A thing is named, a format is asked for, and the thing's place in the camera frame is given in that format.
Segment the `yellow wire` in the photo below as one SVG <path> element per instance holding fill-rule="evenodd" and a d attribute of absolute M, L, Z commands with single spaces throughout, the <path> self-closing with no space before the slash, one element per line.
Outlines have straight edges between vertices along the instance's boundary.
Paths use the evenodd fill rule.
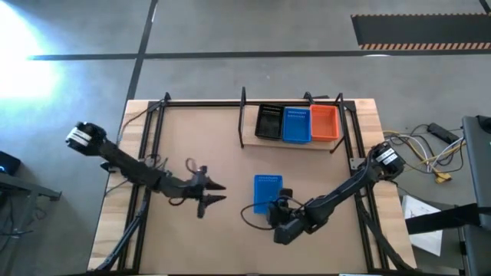
<path fill-rule="evenodd" d="M 400 134 L 399 132 L 397 132 L 397 131 L 393 131 L 393 130 L 384 130 L 383 132 L 385 132 L 385 133 L 395 133 L 395 134 Z M 418 155 L 418 156 L 419 156 L 421 159 L 423 159 L 423 155 L 421 155 L 421 153 L 420 153 L 419 151 L 417 151 L 417 149 L 414 147 L 414 145 L 411 143 L 411 141 L 409 141 L 409 139 L 408 139 L 408 142 L 409 142 L 409 144 L 410 144 L 410 147 L 411 147 L 411 148 L 414 150 L 414 152 L 415 152 L 415 153 L 417 153 L 417 155 Z M 449 150 L 447 150 L 446 152 L 442 153 L 442 154 L 440 155 L 440 157 L 445 156 L 446 154 L 449 154 L 449 153 L 453 153 L 454 151 L 456 151 L 456 150 L 460 149 L 460 147 L 465 146 L 465 145 L 466 145 L 466 142 L 464 141 L 464 142 L 463 142 L 461 145 L 459 145 L 458 147 L 454 147 L 453 149 L 449 149 Z M 428 159 L 422 160 L 421 162 L 419 162 L 418 164 L 416 164 L 416 166 L 419 166 L 419 165 L 421 165 L 421 164 L 427 163 L 428 161 L 432 161 L 432 160 L 434 160 L 434 159 L 436 159 L 436 158 L 437 158 L 437 156 L 432 156 L 432 157 L 430 157 L 430 158 L 428 158 Z"/>

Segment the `white paper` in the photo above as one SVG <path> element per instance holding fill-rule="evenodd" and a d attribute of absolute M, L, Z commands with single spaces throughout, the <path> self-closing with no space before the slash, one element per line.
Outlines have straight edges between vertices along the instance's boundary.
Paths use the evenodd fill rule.
<path fill-rule="evenodd" d="M 436 209 L 433 206 L 421 202 L 420 200 L 417 200 L 409 195 L 405 195 L 403 197 L 402 209 L 405 219 L 410 219 L 420 215 L 433 214 L 440 211 L 439 209 Z M 421 248 L 424 251 L 428 251 L 436 256 L 440 256 L 442 235 L 443 231 L 438 230 L 435 232 L 409 235 L 409 239 L 412 245 Z"/>

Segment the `blue bin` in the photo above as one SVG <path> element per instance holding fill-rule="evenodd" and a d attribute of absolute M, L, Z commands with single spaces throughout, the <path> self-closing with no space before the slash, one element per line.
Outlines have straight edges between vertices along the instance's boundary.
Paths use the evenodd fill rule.
<path fill-rule="evenodd" d="M 254 176 L 254 203 L 271 202 L 278 198 L 279 191 L 283 188 L 283 177 L 274 175 Z M 254 206 L 255 214 L 265 214 L 268 211 L 267 204 Z"/>
<path fill-rule="evenodd" d="M 286 107 L 283 115 L 283 141 L 308 143 L 312 141 L 310 110 Z"/>

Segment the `concrete floor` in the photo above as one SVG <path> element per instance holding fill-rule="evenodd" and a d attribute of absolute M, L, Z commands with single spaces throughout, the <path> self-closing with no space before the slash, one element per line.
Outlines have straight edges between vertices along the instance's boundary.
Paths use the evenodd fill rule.
<path fill-rule="evenodd" d="M 116 137 L 134 66 L 21 58 L 137 53 L 149 6 L 150 0 L 0 2 L 0 150 L 22 160 L 20 177 L 63 191 L 60 202 L 46 205 L 38 230 L 22 238 L 16 274 L 87 267 L 107 174 L 99 159 L 68 149 L 64 138 L 78 120 Z M 350 14 L 481 11 L 477 0 L 160 0 L 147 52 L 357 50 Z M 489 114 L 490 72 L 486 55 L 145 61 L 135 98 L 160 99 L 166 91 L 174 99 L 238 98 L 241 86 L 248 98 L 342 92 L 375 98 L 386 130 L 431 122 L 453 129 L 464 115 Z M 417 163 L 406 149 L 400 152 Z M 431 175 L 412 171 L 398 182 L 423 199 L 473 202 L 467 161 L 452 176 L 437 185 Z"/>

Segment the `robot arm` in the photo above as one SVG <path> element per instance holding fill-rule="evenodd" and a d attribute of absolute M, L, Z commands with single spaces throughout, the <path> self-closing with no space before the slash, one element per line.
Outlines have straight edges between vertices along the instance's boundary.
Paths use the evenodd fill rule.
<path fill-rule="evenodd" d="M 145 186 L 153 192 L 161 192 L 171 199 L 195 199 L 198 217 L 204 216 L 205 208 L 225 198 L 224 195 L 205 195 L 205 190 L 224 190 L 226 187 L 213 182 L 207 175 L 206 166 L 193 172 L 191 179 L 183 181 L 168 170 L 150 168 L 119 149 L 107 139 L 106 131 L 92 123 L 77 123 L 68 134 L 67 145 L 85 156 L 100 156 L 111 166 L 118 167 L 121 174 L 135 185 Z"/>
<path fill-rule="evenodd" d="M 335 191 L 308 200 L 301 208 L 285 208 L 285 203 L 269 204 L 268 223 L 275 227 L 274 242 L 288 245 L 302 232 L 314 233 L 325 225 L 336 206 L 380 180 L 392 180 L 404 171 L 404 160 L 388 143 L 376 145 L 358 171 Z"/>

